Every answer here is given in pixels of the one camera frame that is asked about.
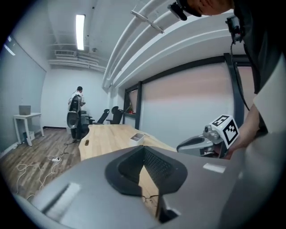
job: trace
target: wooden table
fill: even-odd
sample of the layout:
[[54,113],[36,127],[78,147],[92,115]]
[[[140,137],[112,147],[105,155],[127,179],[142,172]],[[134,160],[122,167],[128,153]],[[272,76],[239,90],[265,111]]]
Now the wooden table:
[[[156,146],[176,152],[174,148],[157,140],[155,137],[128,125],[89,125],[88,127],[89,133],[81,140],[79,145],[81,161],[116,150],[129,148],[129,139],[137,133],[145,135],[144,145]],[[139,185],[142,187],[143,196],[158,195],[158,188],[153,183],[145,167],[141,170]],[[153,214],[156,212],[157,199],[152,198],[152,201],[146,199],[146,205]]]
[[[18,139],[18,143],[22,144],[21,139],[20,139],[20,135],[19,135],[19,129],[18,129],[18,125],[17,125],[17,119],[22,119],[24,120],[24,124],[25,124],[25,130],[26,130],[26,134],[27,134],[27,142],[29,146],[33,146],[31,138],[30,138],[30,134],[29,134],[29,128],[28,128],[28,119],[34,118],[34,117],[40,117],[40,123],[41,123],[41,113],[31,113],[29,115],[20,115],[20,114],[16,114],[14,115],[14,123],[15,123],[15,130],[16,130],[16,134],[17,134],[17,139]],[[41,132],[42,132],[42,136],[44,137],[44,130],[42,125],[41,127]]]

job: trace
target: light wood tabletop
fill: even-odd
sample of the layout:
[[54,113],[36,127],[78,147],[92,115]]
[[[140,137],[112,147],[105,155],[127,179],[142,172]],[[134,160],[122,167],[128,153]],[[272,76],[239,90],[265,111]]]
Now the light wood tabletop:
[[[81,161],[111,153],[124,148],[129,148],[130,138],[137,133],[144,134],[144,144],[146,146],[156,146],[163,149],[176,152],[176,150],[167,144],[159,141],[154,136],[151,136],[142,131],[136,130],[129,125],[89,125],[89,133],[81,140],[80,159]],[[158,195],[158,188],[153,183],[145,167],[142,168],[140,173],[139,185],[142,187],[142,195],[150,197]],[[146,205],[150,208],[151,212],[155,214],[157,206],[157,197],[145,199]]]

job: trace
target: fluorescent light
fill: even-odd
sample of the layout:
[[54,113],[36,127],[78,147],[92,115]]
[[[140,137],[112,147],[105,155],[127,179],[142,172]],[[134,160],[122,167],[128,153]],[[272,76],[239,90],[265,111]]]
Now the fluorescent light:
[[79,50],[84,50],[84,18],[85,15],[76,16],[76,43]]
[[11,50],[11,49],[9,49],[9,48],[8,48],[8,46],[7,46],[7,45],[5,45],[5,44],[4,44],[4,48],[5,48],[5,49],[7,49],[7,51],[8,51],[9,53],[11,53],[11,55],[16,55],[16,54],[15,54],[15,53],[13,53],[13,52],[12,52],[12,50]]

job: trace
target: air vent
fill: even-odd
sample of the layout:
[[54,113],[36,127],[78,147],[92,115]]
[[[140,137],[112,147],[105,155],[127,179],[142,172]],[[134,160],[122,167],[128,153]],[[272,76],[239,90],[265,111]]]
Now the air vent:
[[55,51],[55,55],[57,56],[76,56],[76,51]]

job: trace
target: black chair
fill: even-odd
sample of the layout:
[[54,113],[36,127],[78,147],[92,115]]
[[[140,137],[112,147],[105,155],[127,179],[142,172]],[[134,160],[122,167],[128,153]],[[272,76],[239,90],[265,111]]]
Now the black chair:
[[92,116],[86,116],[86,119],[88,120],[89,125],[92,125],[92,124],[100,125],[100,124],[103,124],[103,122],[107,118],[108,114],[109,114],[109,109],[105,109],[102,116],[99,118],[99,120],[97,122],[94,122],[95,120],[91,119]]
[[114,115],[114,113],[118,110],[118,106],[114,106],[112,109],[111,109],[111,113]]
[[92,124],[95,124],[95,125],[103,124],[103,122],[104,122],[105,119],[107,118],[108,114],[109,114],[109,109],[105,109],[105,110],[104,110],[104,113],[102,114],[102,116],[100,117],[100,119],[99,119],[97,122],[93,122]]
[[120,124],[121,119],[123,115],[123,110],[116,110],[113,114],[113,119],[112,120],[107,120],[110,121],[110,124]]

